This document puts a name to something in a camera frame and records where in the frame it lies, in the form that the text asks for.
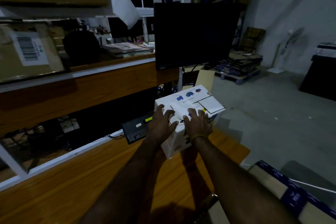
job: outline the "barcode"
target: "barcode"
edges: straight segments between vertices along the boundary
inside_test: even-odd
[[[26,61],[39,60],[32,39],[30,37],[18,36],[17,41],[19,42],[23,57]]]

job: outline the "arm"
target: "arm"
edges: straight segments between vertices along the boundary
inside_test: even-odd
[[[280,200],[209,141],[208,116],[203,111],[197,115],[195,109],[189,112],[191,120],[183,117],[187,133],[204,161],[230,223],[299,223]]]
[[[82,224],[136,221],[154,156],[177,126],[176,122],[169,125],[174,111],[167,110],[163,115],[163,107],[157,107],[153,120],[148,124],[146,139],[84,215]]]

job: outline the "pallet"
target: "pallet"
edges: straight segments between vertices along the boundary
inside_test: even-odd
[[[241,85],[245,80],[260,74],[260,69],[254,69],[253,71],[249,72],[247,75],[244,76],[237,76],[237,75],[233,75],[233,74],[228,74],[228,73],[224,73],[224,72],[218,72],[215,71],[216,74],[220,74],[220,78],[222,80],[224,80],[225,78],[232,78],[236,81],[237,85]]]

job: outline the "black monitor screen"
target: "black monitor screen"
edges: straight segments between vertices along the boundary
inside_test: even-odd
[[[156,69],[226,59],[240,6],[218,3],[154,3]]]

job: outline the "person's right hand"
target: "person's right hand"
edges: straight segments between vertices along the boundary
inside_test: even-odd
[[[191,115],[191,120],[184,115],[184,125],[187,130],[187,134],[190,138],[194,138],[195,135],[203,135],[208,137],[212,132],[212,124],[208,124],[208,114],[205,114],[202,110],[198,111],[198,115],[195,109],[188,109]]]

